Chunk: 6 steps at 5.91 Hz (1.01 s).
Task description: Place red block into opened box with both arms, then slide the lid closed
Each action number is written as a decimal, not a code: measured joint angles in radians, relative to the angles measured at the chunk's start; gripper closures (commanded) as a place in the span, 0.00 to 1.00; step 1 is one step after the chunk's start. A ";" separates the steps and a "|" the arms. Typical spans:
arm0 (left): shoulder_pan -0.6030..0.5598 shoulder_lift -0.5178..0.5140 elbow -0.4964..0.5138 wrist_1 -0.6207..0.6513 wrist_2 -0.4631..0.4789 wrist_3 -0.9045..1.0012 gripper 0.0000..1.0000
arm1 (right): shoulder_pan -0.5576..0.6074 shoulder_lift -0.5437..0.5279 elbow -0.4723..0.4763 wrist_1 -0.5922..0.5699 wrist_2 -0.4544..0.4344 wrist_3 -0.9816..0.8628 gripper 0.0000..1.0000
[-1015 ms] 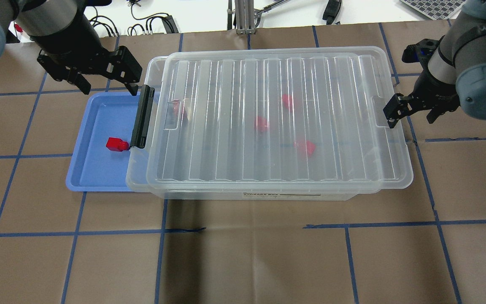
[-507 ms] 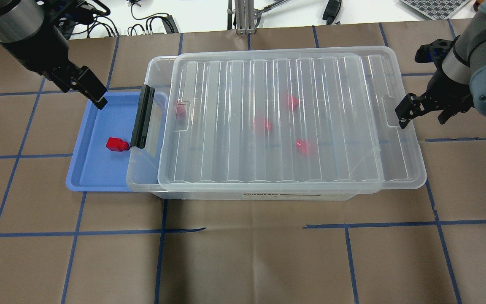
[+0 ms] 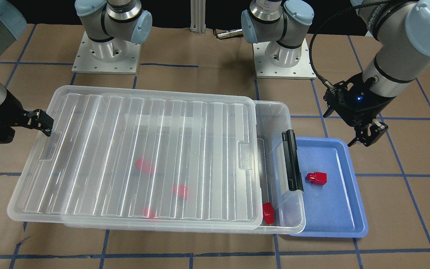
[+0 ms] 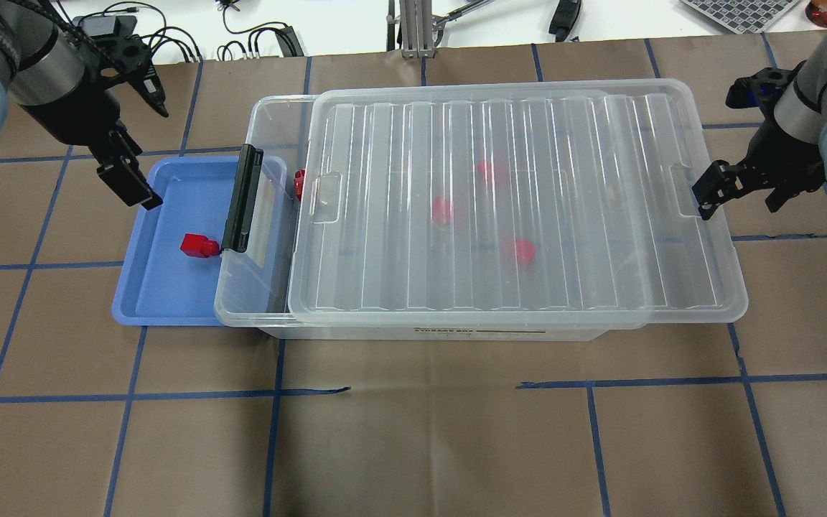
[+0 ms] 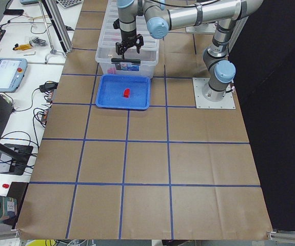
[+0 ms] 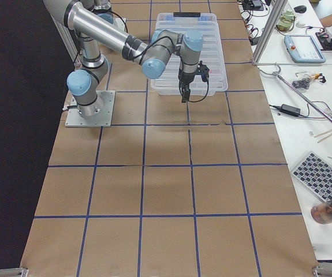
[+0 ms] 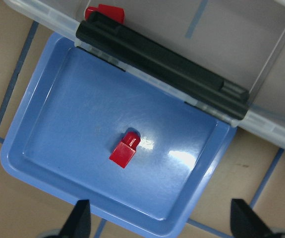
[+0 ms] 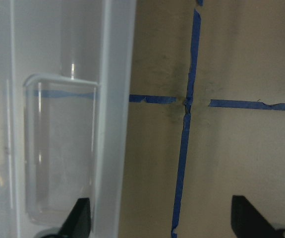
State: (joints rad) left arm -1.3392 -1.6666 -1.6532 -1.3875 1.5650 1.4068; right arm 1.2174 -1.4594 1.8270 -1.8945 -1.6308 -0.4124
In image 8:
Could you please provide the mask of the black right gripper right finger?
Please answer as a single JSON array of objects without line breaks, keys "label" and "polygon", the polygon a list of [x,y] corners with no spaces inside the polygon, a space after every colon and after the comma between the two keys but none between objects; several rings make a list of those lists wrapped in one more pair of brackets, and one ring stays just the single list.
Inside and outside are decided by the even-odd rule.
[{"label": "black right gripper right finger", "polygon": [[231,228],[238,238],[285,238],[285,229],[275,229],[242,195],[232,197]]}]

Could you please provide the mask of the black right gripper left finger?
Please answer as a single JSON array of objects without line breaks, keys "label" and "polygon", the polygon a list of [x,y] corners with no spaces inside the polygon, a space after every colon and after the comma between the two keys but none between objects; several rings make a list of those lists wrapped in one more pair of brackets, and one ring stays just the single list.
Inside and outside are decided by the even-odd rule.
[{"label": "black right gripper left finger", "polygon": [[79,198],[57,235],[59,238],[88,238],[90,232],[90,199]]}]

